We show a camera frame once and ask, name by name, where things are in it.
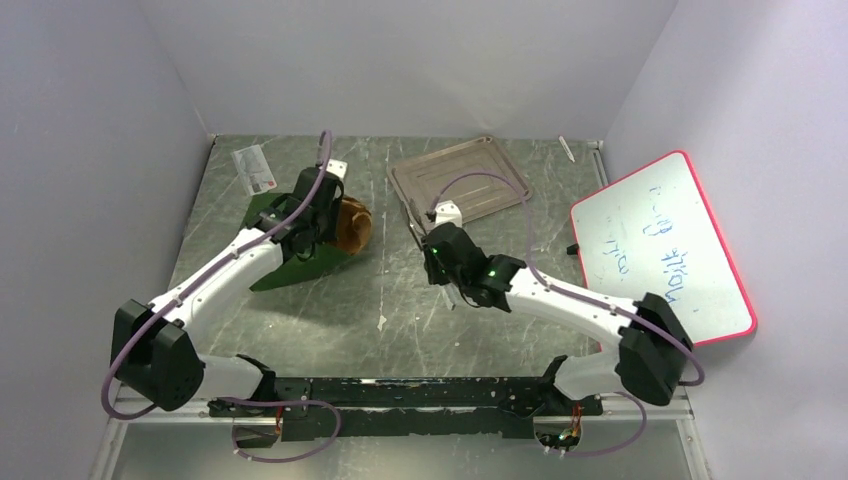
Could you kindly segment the metal tongs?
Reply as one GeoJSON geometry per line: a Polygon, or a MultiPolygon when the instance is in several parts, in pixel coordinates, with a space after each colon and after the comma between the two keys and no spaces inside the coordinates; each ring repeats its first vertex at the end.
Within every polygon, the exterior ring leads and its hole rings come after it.
{"type": "MultiPolygon", "coordinates": [[[[417,207],[415,206],[413,201],[404,204],[401,207],[402,214],[404,217],[404,222],[407,224],[407,229],[410,232],[416,246],[422,252],[425,258],[425,272],[428,275],[428,280],[431,280],[432,273],[434,270],[431,269],[432,264],[429,261],[429,257],[427,256],[428,250],[426,249],[426,245],[424,242],[425,237],[425,227],[424,223],[421,220],[421,217],[418,213],[417,207]]],[[[439,284],[440,294],[439,297],[444,301],[446,308],[449,311],[453,311],[456,308],[456,295],[454,293],[454,288],[449,287],[447,284],[439,284]]]]}

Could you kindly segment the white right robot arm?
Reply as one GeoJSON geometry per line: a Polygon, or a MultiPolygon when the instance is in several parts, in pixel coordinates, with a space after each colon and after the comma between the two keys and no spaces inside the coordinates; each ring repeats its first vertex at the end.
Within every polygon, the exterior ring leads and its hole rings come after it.
{"type": "Polygon", "coordinates": [[[619,392],[665,406],[683,385],[693,342],[663,297],[633,300],[560,283],[524,260],[485,254],[453,223],[435,227],[420,245],[429,283],[441,286],[451,303],[526,313],[600,345],[598,353],[553,361],[552,379],[539,389],[548,412],[562,414],[577,400],[619,392]]]}

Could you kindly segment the metal baking tray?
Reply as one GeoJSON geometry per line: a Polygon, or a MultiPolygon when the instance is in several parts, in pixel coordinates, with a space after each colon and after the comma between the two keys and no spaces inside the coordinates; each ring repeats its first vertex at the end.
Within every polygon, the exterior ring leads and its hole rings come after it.
{"type": "Polygon", "coordinates": [[[387,173],[410,216],[425,229],[434,225],[426,211],[435,197],[453,202],[470,222],[532,196],[525,175],[490,136],[404,159],[388,167],[387,173]]]}

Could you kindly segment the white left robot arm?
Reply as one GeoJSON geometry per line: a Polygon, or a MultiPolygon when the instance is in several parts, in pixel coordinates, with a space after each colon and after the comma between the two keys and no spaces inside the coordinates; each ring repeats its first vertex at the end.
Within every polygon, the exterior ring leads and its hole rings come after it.
{"type": "Polygon", "coordinates": [[[335,159],[302,170],[292,192],[277,196],[188,279],[148,302],[121,305],[104,385],[118,380],[163,411],[232,398],[251,415],[271,411],[279,398],[273,370],[246,355],[201,355],[192,335],[264,277],[336,239],[347,170],[335,159]]]}

